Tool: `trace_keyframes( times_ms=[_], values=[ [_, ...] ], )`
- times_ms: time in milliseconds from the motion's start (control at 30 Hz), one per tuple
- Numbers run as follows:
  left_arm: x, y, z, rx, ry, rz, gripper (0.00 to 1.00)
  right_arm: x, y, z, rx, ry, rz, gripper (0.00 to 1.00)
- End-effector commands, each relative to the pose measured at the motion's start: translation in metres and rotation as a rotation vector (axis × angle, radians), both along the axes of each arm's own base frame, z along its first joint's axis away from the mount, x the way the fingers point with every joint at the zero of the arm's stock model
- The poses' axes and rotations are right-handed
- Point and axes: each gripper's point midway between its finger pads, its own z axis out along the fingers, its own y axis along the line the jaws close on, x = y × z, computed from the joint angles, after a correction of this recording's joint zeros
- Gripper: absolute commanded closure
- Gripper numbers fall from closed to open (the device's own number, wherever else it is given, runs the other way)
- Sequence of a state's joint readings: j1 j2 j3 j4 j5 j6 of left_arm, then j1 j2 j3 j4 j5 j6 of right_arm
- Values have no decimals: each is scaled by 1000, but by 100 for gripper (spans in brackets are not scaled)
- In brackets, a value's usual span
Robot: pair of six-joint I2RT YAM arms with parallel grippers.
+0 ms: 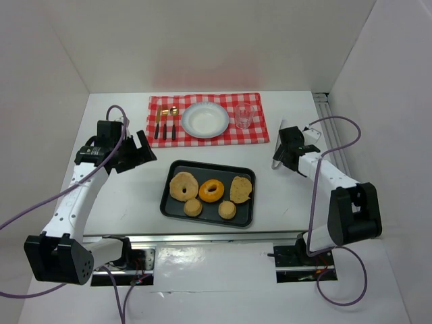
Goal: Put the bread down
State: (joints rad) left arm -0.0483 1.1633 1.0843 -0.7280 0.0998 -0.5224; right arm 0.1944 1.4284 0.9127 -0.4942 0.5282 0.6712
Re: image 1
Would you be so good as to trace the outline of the metal tongs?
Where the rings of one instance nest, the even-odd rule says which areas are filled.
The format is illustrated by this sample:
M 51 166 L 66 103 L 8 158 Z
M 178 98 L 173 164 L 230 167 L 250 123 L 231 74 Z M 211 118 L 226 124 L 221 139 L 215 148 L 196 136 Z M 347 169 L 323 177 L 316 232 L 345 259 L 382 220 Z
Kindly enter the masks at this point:
M 288 121 L 285 118 L 281 119 L 281 122 L 279 125 L 279 130 L 276 133 L 277 137 L 276 137 L 276 143 L 275 143 L 275 150 L 273 153 L 273 158 L 272 158 L 272 163 L 271 163 L 272 169 L 277 169 L 281 164 L 281 162 L 275 156 L 277 155 L 277 150 L 279 149 L 280 144 L 281 144 L 279 131 L 286 128 L 287 126 L 288 126 Z

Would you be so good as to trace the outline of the speckled bread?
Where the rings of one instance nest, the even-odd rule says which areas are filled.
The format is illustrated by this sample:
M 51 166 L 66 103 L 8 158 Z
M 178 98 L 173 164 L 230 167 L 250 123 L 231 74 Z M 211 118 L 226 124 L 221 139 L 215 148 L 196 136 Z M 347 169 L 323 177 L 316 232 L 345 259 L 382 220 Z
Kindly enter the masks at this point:
M 252 182 L 245 177 L 236 176 L 230 186 L 230 200 L 235 204 L 245 203 L 250 199 Z

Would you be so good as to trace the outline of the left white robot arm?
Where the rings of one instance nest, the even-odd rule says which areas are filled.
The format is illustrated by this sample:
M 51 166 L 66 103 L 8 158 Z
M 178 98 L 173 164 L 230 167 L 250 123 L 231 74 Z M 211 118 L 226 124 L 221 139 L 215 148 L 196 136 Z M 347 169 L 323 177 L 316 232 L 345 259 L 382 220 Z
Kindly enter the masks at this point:
M 143 131 L 140 147 L 120 121 L 99 121 L 96 135 L 76 153 L 67 194 L 37 236 L 28 236 L 24 251 L 35 278 L 60 284 L 85 284 L 94 269 L 108 263 L 127 267 L 134 253 L 130 239 L 105 235 L 83 246 L 84 228 L 98 196 L 112 171 L 123 173 L 156 160 Z

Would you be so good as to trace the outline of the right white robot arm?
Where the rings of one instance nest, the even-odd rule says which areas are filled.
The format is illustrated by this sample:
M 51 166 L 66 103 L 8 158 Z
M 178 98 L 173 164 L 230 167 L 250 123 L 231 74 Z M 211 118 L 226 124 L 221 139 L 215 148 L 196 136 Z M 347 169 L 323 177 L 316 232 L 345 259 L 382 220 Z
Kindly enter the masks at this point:
M 280 129 L 273 160 L 313 181 L 313 201 L 318 189 L 329 199 L 325 225 L 310 226 L 296 239 L 296 256 L 307 264 L 336 246 L 379 237 L 382 222 L 376 187 L 357 182 L 323 159 L 315 145 L 306 143 L 305 134 L 296 126 Z

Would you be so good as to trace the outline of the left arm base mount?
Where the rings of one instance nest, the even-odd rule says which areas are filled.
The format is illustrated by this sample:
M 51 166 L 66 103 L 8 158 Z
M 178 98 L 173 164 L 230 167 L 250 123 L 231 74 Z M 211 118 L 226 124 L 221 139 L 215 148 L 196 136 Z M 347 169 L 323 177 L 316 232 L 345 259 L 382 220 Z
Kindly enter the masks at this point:
M 105 236 L 86 245 L 94 256 L 91 286 L 151 286 L 154 284 L 154 247 L 134 247 L 128 237 Z

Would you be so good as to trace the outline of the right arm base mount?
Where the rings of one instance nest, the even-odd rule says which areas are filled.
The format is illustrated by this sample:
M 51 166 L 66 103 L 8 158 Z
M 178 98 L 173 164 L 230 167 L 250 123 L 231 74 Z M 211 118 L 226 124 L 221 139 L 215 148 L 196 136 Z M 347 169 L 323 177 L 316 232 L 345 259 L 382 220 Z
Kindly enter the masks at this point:
M 338 280 L 331 252 L 309 257 L 305 243 L 297 238 L 277 238 L 272 245 L 267 256 L 274 261 L 278 284 L 316 282 L 319 276 L 322 281 Z

